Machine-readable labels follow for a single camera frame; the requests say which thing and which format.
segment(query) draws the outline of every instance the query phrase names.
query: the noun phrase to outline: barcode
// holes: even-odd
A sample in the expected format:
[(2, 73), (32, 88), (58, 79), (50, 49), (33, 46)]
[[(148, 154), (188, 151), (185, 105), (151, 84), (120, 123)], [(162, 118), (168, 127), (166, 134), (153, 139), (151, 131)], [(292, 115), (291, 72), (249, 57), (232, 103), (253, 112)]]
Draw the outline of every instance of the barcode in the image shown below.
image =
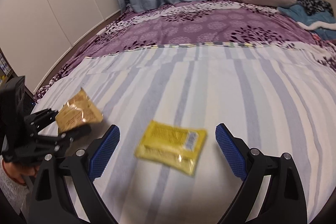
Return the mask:
[(198, 134), (196, 132), (189, 132), (184, 148), (190, 151), (194, 151), (195, 145), (197, 143)]

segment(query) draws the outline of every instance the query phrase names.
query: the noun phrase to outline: blue and white striped sheet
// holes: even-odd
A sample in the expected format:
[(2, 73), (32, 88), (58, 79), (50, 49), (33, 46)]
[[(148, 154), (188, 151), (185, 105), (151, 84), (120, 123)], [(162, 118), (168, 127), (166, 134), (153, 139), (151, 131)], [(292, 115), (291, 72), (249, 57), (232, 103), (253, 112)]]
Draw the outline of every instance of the blue and white striped sheet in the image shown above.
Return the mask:
[[(92, 135), (77, 147), (87, 147), (111, 124), (120, 128), (120, 143), (94, 184), (121, 224), (219, 221), (241, 185), (215, 140), (221, 122), (265, 155), (292, 154), (311, 221), (336, 186), (336, 74), (314, 60), (316, 48), (304, 48), (200, 45), (86, 58), (49, 89), (35, 111), (61, 109), (83, 87), (104, 122), (92, 126)], [(194, 177), (134, 157), (152, 119), (207, 129)], [(57, 134), (57, 125), (43, 133)], [(249, 219), (258, 215), (268, 181)]]

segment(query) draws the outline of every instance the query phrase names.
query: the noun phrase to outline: patterned cloth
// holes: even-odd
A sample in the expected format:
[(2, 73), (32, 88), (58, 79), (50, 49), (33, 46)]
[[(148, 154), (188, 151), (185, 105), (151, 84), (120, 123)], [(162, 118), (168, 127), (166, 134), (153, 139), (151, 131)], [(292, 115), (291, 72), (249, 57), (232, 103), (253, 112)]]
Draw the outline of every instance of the patterned cloth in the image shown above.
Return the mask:
[(298, 0), (298, 4), (304, 7), (307, 15), (311, 16), (317, 12), (328, 11), (334, 16), (331, 4), (325, 0)]
[(207, 41), (303, 41), (312, 36), (277, 10), (237, 0), (209, 0), (163, 5), (141, 14), (123, 15), (84, 44), (49, 85), (37, 91), (41, 99), (59, 79), (69, 75), (86, 57), (101, 57), (148, 45), (178, 45)]
[[(120, 143), (94, 181), (119, 223), (217, 223), (242, 183), (216, 143), (221, 122), (265, 155), (293, 156), (311, 221), (336, 185), (336, 77), (315, 61), (328, 58), (330, 51), (301, 42), (249, 44), (168, 45), (85, 58), (49, 89), (34, 112), (61, 109), (84, 88), (104, 122), (74, 142), (70, 155), (111, 124), (120, 128)], [(152, 119), (208, 131), (195, 177), (135, 158)], [(42, 133), (57, 134), (57, 125)], [(73, 184), (68, 186), (78, 215), (86, 219)], [(257, 199), (250, 218), (262, 202)]]

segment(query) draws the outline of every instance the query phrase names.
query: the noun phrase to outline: shelf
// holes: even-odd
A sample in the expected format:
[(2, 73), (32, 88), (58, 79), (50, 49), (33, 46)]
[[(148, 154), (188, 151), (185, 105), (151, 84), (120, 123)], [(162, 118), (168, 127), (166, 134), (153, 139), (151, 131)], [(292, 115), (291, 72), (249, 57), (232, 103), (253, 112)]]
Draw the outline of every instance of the shelf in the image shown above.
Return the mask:
[(12, 76), (13, 73), (14, 73), (13, 70), (11, 70), (11, 71), (8, 73), (8, 75), (5, 77), (5, 79), (1, 82), (0, 87), (1, 87), (3, 84), (6, 84), (6, 83), (7, 83), (8, 79)]

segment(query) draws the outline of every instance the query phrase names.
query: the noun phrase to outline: yellow snack bag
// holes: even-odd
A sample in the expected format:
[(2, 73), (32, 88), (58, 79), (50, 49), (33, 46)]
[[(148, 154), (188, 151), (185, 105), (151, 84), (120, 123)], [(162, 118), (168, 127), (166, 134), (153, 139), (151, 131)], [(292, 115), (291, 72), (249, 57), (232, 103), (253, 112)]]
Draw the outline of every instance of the yellow snack bag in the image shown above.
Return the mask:
[(103, 120), (103, 114), (93, 104), (86, 92), (81, 90), (72, 97), (56, 115), (58, 133), (62, 133), (87, 123)]
[(192, 176), (206, 135), (205, 129), (172, 127), (151, 121), (135, 156), (161, 162)]

